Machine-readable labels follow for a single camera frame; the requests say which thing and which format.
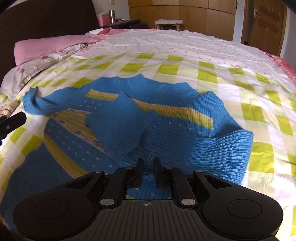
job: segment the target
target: door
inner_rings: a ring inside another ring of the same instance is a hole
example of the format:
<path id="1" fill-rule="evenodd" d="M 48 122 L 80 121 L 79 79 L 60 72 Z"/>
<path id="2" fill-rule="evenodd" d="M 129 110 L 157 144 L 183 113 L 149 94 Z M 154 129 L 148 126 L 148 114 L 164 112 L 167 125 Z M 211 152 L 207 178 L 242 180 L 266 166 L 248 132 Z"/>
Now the door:
<path id="1" fill-rule="evenodd" d="M 280 0 L 254 0 L 254 19 L 249 45 L 278 55 L 286 23 L 286 6 Z"/>

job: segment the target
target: dark brown headboard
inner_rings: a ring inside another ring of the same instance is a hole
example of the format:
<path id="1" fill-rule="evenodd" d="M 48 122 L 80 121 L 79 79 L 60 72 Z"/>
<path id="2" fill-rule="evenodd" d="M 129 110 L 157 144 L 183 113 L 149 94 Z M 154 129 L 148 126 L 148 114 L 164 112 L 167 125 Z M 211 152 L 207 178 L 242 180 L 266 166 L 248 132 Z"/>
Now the dark brown headboard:
<path id="1" fill-rule="evenodd" d="M 0 84 L 15 67 L 17 41 L 84 34 L 99 28 L 91 0 L 28 0 L 0 14 Z"/>

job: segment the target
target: wooden cabinet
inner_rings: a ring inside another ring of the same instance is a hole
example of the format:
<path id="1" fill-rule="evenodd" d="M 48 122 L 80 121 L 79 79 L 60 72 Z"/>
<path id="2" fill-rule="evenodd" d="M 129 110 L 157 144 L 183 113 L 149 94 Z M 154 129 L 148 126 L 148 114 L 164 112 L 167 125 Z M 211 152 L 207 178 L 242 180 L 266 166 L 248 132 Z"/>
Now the wooden cabinet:
<path id="1" fill-rule="evenodd" d="M 132 19 L 182 19 L 183 30 L 232 40 L 236 0 L 128 0 Z"/>

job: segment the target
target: pink box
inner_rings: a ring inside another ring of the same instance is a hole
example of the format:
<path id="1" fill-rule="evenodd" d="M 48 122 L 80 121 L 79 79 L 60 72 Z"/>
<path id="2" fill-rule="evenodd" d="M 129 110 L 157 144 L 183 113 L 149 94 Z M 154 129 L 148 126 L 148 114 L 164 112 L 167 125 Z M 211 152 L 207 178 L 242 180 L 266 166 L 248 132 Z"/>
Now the pink box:
<path id="1" fill-rule="evenodd" d="M 97 15 L 97 18 L 98 18 L 100 27 L 111 23 L 111 18 L 109 13 L 101 13 Z"/>

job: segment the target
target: ribbed knit fabric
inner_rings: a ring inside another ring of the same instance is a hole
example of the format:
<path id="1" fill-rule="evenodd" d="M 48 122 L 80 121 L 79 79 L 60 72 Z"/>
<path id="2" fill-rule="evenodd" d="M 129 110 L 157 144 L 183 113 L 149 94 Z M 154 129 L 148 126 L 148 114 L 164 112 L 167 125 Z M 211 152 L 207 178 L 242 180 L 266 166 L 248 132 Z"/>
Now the ribbed knit fabric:
<path id="1" fill-rule="evenodd" d="M 75 166 L 109 174 L 143 158 L 143 186 L 127 193 L 135 199 L 171 198 L 168 189 L 154 187 L 154 157 L 185 173 L 202 169 L 237 184 L 243 179 L 253 133 L 243 130 L 211 91 L 200 95 L 187 83 L 159 83 L 138 75 L 102 77 L 44 98 L 36 92 L 31 88 L 24 95 L 24 110 L 52 114 L 45 136 L 54 148 L 44 142 L 48 151 L 42 145 L 12 174 L 0 203 L 9 227 L 14 228 L 11 213 L 21 199 L 75 177 Z"/>

